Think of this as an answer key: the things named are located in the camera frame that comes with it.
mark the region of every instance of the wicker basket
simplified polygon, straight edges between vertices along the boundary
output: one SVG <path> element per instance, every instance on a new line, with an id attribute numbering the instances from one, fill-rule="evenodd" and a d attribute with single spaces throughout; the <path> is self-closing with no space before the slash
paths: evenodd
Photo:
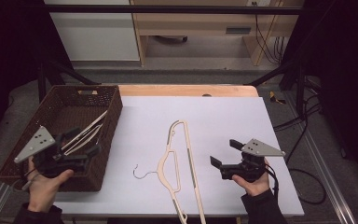
<path id="1" fill-rule="evenodd" d="M 99 134 L 76 153 L 81 154 L 97 142 L 101 152 L 91 159 L 85 172 L 76 173 L 60 188 L 60 191 L 100 190 L 122 107 L 118 86 L 52 87 L 1 168 L 0 181 L 13 185 L 27 171 L 27 161 L 16 164 L 13 160 L 40 126 L 45 126 L 53 136 L 75 127 L 83 130 L 107 110 Z"/>

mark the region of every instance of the hand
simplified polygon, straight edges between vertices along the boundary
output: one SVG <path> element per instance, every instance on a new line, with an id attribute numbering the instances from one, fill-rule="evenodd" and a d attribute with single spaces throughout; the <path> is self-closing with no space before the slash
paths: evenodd
<path id="1" fill-rule="evenodd" d="M 37 170 L 34 170 L 34 163 L 30 157 L 28 160 L 29 171 L 28 180 L 33 180 L 30 190 L 30 203 L 28 210 L 32 212 L 44 212 L 47 213 L 50 207 L 54 204 L 55 196 L 58 188 L 62 183 L 68 180 L 74 175 L 73 170 L 66 170 L 55 178 L 46 178 L 40 175 Z"/>
<path id="2" fill-rule="evenodd" d="M 262 174 L 260 178 L 253 183 L 249 183 L 238 175 L 233 175 L 232 180 L 234 180 L 239 186 L 243 187 L 252 197 L 264 193 L 269 189 L 269 174 L 267 172 Z"/>

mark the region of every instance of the sleeve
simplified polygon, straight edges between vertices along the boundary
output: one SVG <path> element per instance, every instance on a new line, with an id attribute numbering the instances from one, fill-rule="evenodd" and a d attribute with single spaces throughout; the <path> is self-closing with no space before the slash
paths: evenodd
<path id="1" fill-rule="evenodd" d="M 249 216 L 249 224 L 287 224 L 271 189 L 257 196 L 241 197 Z"/>
<path id="2" fill-rule="evenodd" d="M 31 212 L 28 209 L 28 203 L 21 206 L 19 213 L 16 215 L 13 224 L 62 224 L 62 210 L 56 206 L 51 206 L 48 213 Z"/>

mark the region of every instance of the metal hook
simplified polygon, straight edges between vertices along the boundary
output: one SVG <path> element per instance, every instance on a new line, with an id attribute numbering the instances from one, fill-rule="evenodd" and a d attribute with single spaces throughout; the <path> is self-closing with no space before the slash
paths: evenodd
<path id="1" fill-rule="evenodd" d="M 135 177 L 135 178 L 137 178 L 137 179 L 143 179 L 143 178 L 145 178 L 147 175 L 149 175 L 149 174 L 153 174 L 153 173 L 157 173 L 157 171 L 149 171 L 149 172 L 147 172 L 144 176 L 137 176 L 136 174 L 135 174 L 135 170 L 138 168 L 138 164 L 136 164 L 136 167 L 135 168 L 133 168 L 133 171 L 132 171 L 132 174 L 133 174 L 133 176 Z"/>

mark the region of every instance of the white cabinet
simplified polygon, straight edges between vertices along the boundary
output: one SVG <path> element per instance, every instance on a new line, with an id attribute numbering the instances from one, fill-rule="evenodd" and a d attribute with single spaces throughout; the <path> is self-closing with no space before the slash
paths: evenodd
<path id="1" fill-rule="evenodd" d="M 45 0 L 61 5 L 128 5 L 127 0 Z M 71 61 L 139 61 L 130 13 L 50 13 Z"/>

